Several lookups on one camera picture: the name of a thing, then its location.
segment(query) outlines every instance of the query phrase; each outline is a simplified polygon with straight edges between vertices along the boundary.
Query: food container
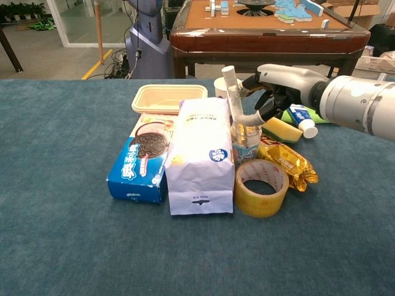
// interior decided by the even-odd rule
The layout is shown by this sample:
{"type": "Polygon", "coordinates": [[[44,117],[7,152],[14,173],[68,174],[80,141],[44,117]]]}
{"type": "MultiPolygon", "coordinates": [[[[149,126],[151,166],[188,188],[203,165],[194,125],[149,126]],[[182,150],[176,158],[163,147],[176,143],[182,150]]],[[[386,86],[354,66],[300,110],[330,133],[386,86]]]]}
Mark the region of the food container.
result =
{"type": "Polygon", "coordinates": [[[139,88],[131,107],[138,113],[176,115],[181,101],[207,95],[207,89],[196,84],[147,84],[139,88]]]}

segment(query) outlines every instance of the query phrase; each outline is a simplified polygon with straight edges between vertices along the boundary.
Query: plastic tube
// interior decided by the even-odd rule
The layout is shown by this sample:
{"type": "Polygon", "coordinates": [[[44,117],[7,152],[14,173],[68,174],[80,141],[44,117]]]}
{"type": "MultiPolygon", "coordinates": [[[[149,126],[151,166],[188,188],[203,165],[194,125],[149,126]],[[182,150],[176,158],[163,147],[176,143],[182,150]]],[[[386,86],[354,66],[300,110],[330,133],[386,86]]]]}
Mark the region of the plastic tube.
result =
{"type": "Polygon", "coordinates": [[[222,75],[227,85],[228,100],[233,121],[244,126],[259,126],[264,124],[265,122],[261,119],[259,112],[252,115],[245,115],[243,113],[235,67],[227,66],[222,68],[222,75]]]}

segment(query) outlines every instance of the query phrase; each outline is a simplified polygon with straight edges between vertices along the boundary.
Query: logo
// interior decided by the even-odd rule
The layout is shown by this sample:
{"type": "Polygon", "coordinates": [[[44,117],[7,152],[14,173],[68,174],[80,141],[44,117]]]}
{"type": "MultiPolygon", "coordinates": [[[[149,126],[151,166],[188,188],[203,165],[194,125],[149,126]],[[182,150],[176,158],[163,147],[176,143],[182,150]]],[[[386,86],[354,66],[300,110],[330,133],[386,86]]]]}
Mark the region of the logo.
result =
{"type": "Polygon", "coordinates": [[[140,193],[127,193],[126,197],[129,197],[130,200],[138,202],[138,197],[141,196],[140,193]]]}
{"type": "Polygon", "coordinates": [[[205,204],[205,203],[207,203],[207,202],[210,202],[209,200],[194,200],[193,202],[192,202],[192,204],[199,204],[199,205],[202,205],[202,204],[205,204]]]}
{"type": "Polygon", "coordinates": [[[228,152],[223,149],[210,150],[209,157],[213,162],[221,162],[228,157],[228,152]]]}
{"type": "Polygon", "coordinates": [[[136,177],[135,165],[139,147],[139,144],[133,144],[129,147],[127,156],[123,160],[123,167],[121,169],[123,179],[133,180],[136,177]]]}

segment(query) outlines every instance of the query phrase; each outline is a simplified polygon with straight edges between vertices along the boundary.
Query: packing tape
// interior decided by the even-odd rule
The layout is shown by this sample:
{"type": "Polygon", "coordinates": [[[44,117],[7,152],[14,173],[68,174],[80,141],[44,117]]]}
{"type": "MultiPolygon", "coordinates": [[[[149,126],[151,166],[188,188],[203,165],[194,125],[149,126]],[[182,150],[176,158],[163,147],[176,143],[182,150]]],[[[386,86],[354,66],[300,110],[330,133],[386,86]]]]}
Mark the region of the packing tape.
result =
{"type": "Polygon", "coordinates": [[[235,202],[245,214],[262,218],[277,213],[288,190],[289,179],[285,170],[273,162],[254,159],[243,163],[236,172],[235,202]],[[262,195],[249,190],[244,182],[260,180],[271,185],[276,193],[262,195]]]}

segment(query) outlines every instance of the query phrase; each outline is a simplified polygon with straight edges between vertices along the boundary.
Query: flour bag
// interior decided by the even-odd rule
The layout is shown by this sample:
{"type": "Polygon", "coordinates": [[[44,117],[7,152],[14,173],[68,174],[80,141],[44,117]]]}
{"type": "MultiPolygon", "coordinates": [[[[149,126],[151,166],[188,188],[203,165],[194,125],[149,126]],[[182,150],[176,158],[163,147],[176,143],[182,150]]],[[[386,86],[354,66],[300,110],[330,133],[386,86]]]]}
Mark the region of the flour bag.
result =
{"type": "Polygon", "coordinates": [[[233,213],[231,147],[226,99],[183,102],[165,162],[172,215],[233,213]]]}

